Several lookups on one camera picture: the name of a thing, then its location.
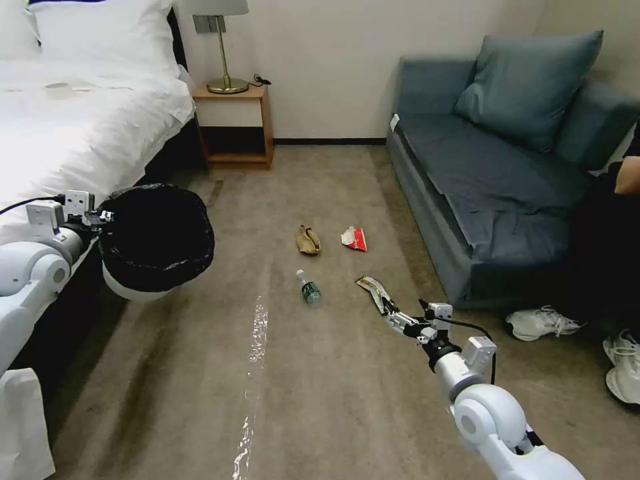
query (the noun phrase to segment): green bottle label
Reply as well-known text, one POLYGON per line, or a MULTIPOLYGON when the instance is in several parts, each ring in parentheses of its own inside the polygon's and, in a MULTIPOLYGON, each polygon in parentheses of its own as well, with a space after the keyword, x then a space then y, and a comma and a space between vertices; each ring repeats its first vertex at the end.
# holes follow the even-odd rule
POLYGON ((304 296, 305 300, 309 298, 310 294, 314 292, 320 293, 320 290, 314 282, 308 282, 302 286, 302 295, 304 296))

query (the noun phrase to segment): white bedsheet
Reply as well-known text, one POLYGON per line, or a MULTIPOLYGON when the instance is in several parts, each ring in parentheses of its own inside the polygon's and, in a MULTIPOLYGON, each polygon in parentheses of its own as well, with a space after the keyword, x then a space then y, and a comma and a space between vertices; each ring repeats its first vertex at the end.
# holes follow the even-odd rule
MULTIPOLYGON (((193 112, 177 79, 111 65, 0 62, 0 208, 66 189, 90 191, 98 205, 136 182, 193 112), (64 98, 44 88, 61 82, 64 98)), ((0 216, 0 243, 26 235, 24 208, 0 216)))

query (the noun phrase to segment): baseboard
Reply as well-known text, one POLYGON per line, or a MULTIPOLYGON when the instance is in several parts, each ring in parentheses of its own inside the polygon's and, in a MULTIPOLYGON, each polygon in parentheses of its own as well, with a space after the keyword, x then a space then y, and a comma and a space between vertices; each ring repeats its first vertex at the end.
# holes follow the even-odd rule
POLYGON ((384 145, 386 138, 273 139, 275 145, 384 145))

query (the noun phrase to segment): beige carpet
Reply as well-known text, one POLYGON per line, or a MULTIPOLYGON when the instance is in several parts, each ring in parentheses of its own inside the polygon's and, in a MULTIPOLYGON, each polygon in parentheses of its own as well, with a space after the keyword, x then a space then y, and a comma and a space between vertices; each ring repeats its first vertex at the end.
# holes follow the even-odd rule
MULTIPOLYGON (((99 360, 76 395, 47 406, 56 479, 493 478, 460 446, 422 350, 354 284, 378 278, 408 313, 419 296, 444 300, 384 148, 280 147, 270 172, 177 181, 208 202, 214 264, 156 303, 102 292, 94 321, 111 315, 113 328, 78 348, 68 384, 92 343, 104 345, 99 360), (297 252, 300 223, 320 236, 320 257, 297 252), (369 252, 340 244, 350 225, 369 252), (314 308, 300 268, 323 294, 314 308)), ((525 344, 496 315, 457 318, 494 333, 497 382, 550 448, 586 478, 638 478, 640 420, 604 388, 597 339, 525 344)), ((458 342, 470 334, 454 329, 458 342)))

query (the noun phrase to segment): table lamp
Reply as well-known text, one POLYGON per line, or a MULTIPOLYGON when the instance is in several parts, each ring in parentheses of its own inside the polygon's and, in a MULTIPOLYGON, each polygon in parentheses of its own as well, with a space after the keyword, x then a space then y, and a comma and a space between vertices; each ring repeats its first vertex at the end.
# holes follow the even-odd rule
POLYGON ((220 54, 222 55, 222 67, 224 75, 221 79, 207 82, 207 90, 212 93, 240 93, 249 89, 246 80, 231 78, 227 69, 227 56, 225 55, 225 42, 222 38, 223 22, 221 18, 226 15, 242 15, 249 12, 247 0, 191 0, 194 15, 206 15, 215 17, 215 26, 220 40, 220 54))

